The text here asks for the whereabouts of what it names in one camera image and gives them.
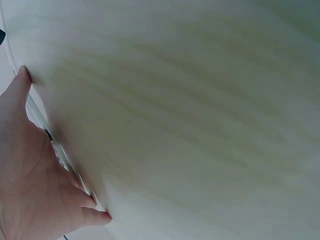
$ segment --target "skin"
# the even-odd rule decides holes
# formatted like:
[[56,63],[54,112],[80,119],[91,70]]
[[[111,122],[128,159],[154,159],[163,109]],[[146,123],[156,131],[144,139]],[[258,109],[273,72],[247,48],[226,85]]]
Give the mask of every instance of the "skin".
[[0,96],[0,228],[6,240],[56,240],[110,223],[58,162],[50,139],[27,117],[32,81],[22,66]]

